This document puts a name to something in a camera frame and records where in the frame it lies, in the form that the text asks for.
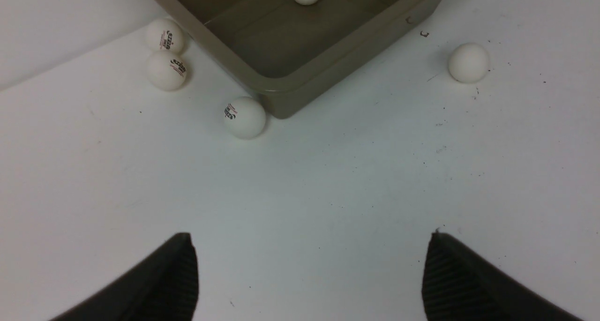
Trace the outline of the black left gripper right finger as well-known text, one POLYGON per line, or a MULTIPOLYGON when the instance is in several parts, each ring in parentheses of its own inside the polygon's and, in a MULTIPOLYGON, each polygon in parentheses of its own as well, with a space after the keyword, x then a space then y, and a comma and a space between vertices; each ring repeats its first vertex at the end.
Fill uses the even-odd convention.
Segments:
POLYGON ((480 257, 454 236, 434 232, 421 287, 429 321, 576 321, 480 257))

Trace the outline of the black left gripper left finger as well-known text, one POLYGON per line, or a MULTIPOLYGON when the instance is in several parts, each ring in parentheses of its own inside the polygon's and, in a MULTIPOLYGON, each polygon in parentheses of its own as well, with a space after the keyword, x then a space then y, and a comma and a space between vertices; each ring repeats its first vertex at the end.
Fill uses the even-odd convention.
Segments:
POLYGON ((198 300, 196 250, 191 235, 180 232, 56 320, 190 321, 198 300))

